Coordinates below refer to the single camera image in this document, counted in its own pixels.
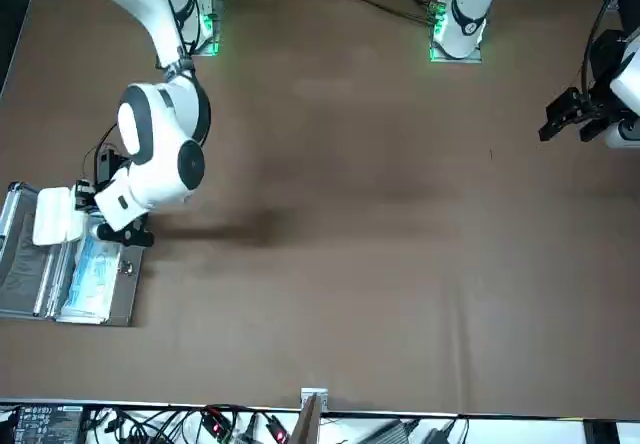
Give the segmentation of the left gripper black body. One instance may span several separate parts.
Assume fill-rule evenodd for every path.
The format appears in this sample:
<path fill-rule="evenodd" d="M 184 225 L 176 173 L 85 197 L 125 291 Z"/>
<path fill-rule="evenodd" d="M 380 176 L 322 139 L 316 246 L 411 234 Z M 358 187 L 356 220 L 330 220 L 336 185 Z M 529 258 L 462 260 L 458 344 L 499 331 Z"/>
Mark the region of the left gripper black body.
<path fill-rule="evenodd" d="M 597 120 L 612 124 L 620 120 L 619 102 L 610 84 L 610 81 L 588 81 L 583 87 L 588 124 Z"/>

